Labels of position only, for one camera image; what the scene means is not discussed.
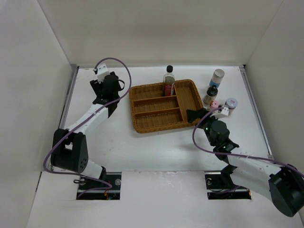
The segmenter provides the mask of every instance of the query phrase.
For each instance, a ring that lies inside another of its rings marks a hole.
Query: wicker tray
[[[134,129],[138,133],[157,132],[193,126],[187,122],[186,110],[203,107],[193,81],[175,81],[173,96],[162,96],[163,83],[139,85],[129,93]]]

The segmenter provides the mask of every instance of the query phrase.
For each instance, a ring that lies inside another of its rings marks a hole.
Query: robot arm
[[[119,98],[118,92],[123,90],[119,82],[123,84],[124,82],[118,78],[115,72],[110,73],[105,64],[101,64],[95,73],[97,80],[90,82],[96,94],[96,99],[93,101],[91,108],[67,129],[57,129],[54,133],[53,146],[65,137],[69,131],[81,124],[92,114],[94,115],[89,121],[74,130],[73,133],[54,150],[51,155],[51,164],[84,176],[105,180],[105,167],[95,164],[88,158],[86,135],[90,135],[102,121],[109,118],[115,111],[118,102],[97,112],[103,105]]]
[[[284,215],[292,217],[304,206],[304,180],[288,167],[249,159],[247,152],[229,139],[230,131],[224,122],[216,117],[225,116],[221,112],[204,119],[199,128],[203,129],[217,158],[228,165],[221,171],[222,179],[231,188],[235,185],[251,189],[273,202]],[[206,109],[187,110],[188,122],[202,118],[208,113]]]

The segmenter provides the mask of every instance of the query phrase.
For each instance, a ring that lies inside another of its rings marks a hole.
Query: small jar
[[[229,115],[233,112],[233,110],[235,110],[237,105],[238,105],[238,100],[233,97],[229,97],[226,100],[225,106],[229,109]]]
[[[213,73],[213,76],[210,80],[209,86],[216,85],[217,88],[219,87],[219,84],[223,80],[223,77],[225,76],[225,72],[222,69],[216,69]]]

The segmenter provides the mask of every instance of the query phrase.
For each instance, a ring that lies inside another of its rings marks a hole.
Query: label
[[[172,96],[174,93],[174,83],[172,85],[165,84],[165,96]]]
[[[212,76],[211,81],[219,84],[222,81],[223,77]]]
[[[217,88],[218,88],[219,84],[220,84],[220,82],[219,83],[215,83],[214,81],[211,80],[210,83],[209,83],[209,86],[212,87],[213,85],[216,85]]]
[[[206,95],[206,96],[204,96],[204,98],[203,98],[203,102],[204,102],[205,104],[209,105],[210,102],[213,101],[214,99],[215,99],[214,96],[208,96],[208,95]]]

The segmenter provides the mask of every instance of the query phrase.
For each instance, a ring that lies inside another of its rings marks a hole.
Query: white wall
[[[246,66],[275,158],[295,165],[302,172],[303,10],[303,0],[285,0]]]
[[[36,0],[0,3],[0,227],[27,224],[71,67]]]
[[[69,61],[245,64],[282,0],[38,0]]]

